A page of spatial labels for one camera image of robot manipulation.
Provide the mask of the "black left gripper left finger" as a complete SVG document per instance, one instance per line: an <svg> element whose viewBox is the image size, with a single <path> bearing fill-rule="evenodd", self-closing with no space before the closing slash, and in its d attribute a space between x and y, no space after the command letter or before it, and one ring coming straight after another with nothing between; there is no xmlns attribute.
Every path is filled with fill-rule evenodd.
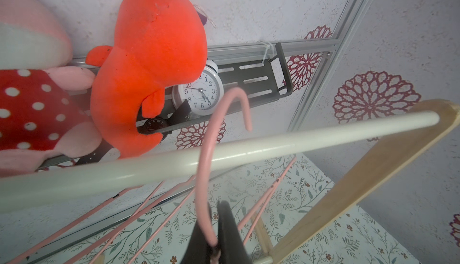
<svg viewBox="0 0 460 264"><path fill-rule="evenodd" d="M198 222L195 223L181 264L211 264L215 248L207 242Z"/></svg>

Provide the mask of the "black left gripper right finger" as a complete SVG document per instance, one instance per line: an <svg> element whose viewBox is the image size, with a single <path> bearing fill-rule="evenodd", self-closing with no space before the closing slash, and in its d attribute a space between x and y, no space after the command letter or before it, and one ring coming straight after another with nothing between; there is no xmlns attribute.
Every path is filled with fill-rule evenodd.
<svg viewBox="0 0 460 264"><path fill-rule="evenodd" d="M240 232L226 201L218 203L218 249L220 264L253 264L244 248Z"/></svg>

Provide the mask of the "white alarm clock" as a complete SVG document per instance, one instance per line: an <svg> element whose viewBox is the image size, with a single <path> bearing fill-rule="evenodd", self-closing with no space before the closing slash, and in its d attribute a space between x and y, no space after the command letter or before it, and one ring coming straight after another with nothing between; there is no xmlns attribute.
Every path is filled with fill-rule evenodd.
<svg viewBox="0 0 460 264"><path fill-rule="evenodd" d="M172 103L179 108L183 102L190 106L191 113L198 116L211 115L224 96L224 85L218 74L218 66L206 61L200 77L192 83L172 88Z"/></svg>

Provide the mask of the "pink frog plush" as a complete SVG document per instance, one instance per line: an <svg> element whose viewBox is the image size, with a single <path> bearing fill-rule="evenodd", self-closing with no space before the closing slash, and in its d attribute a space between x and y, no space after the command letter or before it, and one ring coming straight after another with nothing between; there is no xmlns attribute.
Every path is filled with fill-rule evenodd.
<svg viewBox="0 0 460 264"><path fill-rule="evenodd" d="M1 176L34 173L47 159L82 157L102 138L70 93L95 74L70 66L71 40L38 0L1 0Z"/></svg>

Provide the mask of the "orange plush toy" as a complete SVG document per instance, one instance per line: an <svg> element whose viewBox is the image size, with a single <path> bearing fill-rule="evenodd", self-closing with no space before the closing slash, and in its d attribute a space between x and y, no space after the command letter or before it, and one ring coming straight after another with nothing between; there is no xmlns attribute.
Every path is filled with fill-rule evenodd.
<svg viewBox="0 0 460 264"><path fill-rule="evenodd" d="M86 63L99 69L91 91L92 120L121 157L141 156L162 141L161 133L138 131L138 115L160 115L166 88L197 80L207 52L204 25L190 0L122 1L114 44L86 56Z"/></svg>

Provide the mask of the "wooden clothes rack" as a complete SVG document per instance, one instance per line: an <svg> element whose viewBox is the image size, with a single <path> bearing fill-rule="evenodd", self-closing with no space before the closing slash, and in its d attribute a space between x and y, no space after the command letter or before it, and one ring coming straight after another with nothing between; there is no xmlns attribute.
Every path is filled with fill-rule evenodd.
<svg viewBox="0 0 460 264"><path fill-rule="evenodd" d="M423 101L405 115L219 144L215 148L212 169L228 169L273 157L379 137L378 143L271 250L273 262L280 263L445 137L459 123L458 104L443 99ZM196 171L199 153L198 148L177 150L3 178L1 212L188 176Z"/></svg>

